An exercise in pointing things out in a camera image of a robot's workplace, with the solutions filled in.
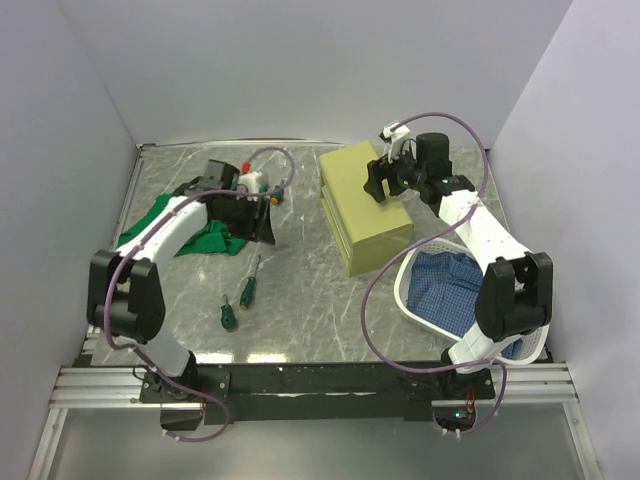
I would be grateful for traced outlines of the long green screwdriver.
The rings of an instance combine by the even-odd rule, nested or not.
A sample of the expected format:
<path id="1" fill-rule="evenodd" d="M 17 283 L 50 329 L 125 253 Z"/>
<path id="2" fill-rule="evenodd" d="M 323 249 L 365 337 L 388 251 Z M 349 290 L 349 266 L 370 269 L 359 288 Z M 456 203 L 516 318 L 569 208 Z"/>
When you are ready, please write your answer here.
<path id="1" fill-rule="evenodd" d="M 254 301 L 257 285 L 257 272 L 259 270 L 260 263 L 261 256 L 258 256 L 251 274 L 247 277 L 245 287 L 240 296 L 239 306 L 243 310 L 249 309 Z"/>

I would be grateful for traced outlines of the yellow-green metal tool chest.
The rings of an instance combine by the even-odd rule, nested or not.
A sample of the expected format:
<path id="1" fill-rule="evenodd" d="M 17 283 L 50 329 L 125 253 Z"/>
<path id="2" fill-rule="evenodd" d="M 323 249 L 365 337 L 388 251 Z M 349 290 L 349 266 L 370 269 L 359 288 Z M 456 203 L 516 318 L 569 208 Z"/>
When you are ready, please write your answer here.
<path id="1" fill-rule="evenodd" d="M 397 197 L 376 202 L 364 190 L 367 165 L 379 158 L 369 142 L 322 154 L 320 202 L 350 277 L 382 268 L 409 246 L 414 224 Z"/>

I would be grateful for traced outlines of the short green screwdriver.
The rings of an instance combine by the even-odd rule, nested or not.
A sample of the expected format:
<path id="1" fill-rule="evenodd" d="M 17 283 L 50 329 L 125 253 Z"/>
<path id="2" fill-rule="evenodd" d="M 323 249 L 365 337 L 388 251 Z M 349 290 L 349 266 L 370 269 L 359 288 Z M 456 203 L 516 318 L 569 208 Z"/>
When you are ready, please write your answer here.
<path id="1" fill-rule="evenodd" d="M 221 316 L 220 316 L 221 326 L 226 331 L 234 331 L 237 329 L 238 320 L 234 314 L 233 308 L 229 303 L 228 296 L 223 296 L 223 304 L 221 305 Z"/>

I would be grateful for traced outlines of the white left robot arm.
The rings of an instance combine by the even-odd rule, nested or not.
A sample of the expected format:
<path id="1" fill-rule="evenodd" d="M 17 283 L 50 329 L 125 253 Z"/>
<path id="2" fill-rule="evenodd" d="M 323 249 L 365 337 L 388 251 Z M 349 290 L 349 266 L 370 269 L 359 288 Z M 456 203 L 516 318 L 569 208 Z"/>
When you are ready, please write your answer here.
<path id="1" fill-rule="evenodd" d="M 164 323 L 161 276 L 211 222 L 234 238 L 274 244 L 267 187 L 262 172 L 197 177 L 157 200 L 116 250 L 91 259 L 88 322 L 104 329 L 112 347 L 135 350 L 163 372 L 163 389 L 175 401 L 192 399 L 200 381 L 194 353 Z"/>

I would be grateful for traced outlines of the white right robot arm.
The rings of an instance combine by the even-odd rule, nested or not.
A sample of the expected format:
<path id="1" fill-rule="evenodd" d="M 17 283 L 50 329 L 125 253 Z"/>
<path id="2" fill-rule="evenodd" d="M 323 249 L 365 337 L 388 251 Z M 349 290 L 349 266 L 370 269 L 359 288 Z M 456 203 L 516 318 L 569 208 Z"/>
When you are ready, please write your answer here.
<path id="1" fill-rule="evenodd" d="M 431 369 L 447 398 L 480 385 L 495 361 L 509 366 L 534 362 L 543 351 L 552 317 L 553 263 L 544 252 L 519 243 L 490 213 L 476 188 L 453 172 L 443 133 L 411 135 L 393 124 L 381 134 L 385 154 L 368 163 L 364 190 L 376 202 L 411 189 L 456 233 L 481 273 L 470 329 Z"/>

